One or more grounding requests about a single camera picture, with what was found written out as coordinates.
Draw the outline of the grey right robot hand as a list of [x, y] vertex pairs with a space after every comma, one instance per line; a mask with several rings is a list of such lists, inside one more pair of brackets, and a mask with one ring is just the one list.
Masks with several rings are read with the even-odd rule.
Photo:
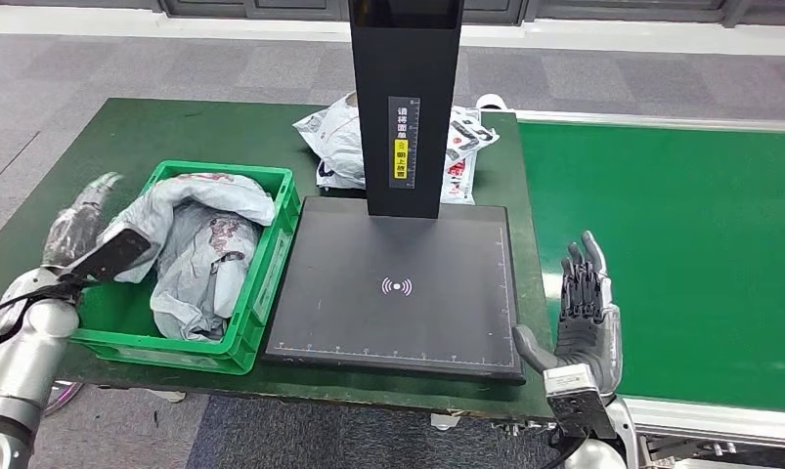
[[612, 280], [604, 253], [590, 231], [567, 246], [561, 260], [560, 312], [554, 350], [542, 348], [532, 330], [517, 324], [512, 337], [519, 356], [536, 372], [583, 363], [599, 394], [616, 392], [622, 378], [620, 309], [613, 301]]

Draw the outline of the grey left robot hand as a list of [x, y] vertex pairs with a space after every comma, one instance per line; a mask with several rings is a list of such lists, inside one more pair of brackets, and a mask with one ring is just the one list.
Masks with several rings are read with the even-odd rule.
[[122, 175], [108, 172], [90, 182], [72, 204], [60, 211], [47, 234], [42, 266], [66, 267], [96, 246], [104, 229], [103, 208]]

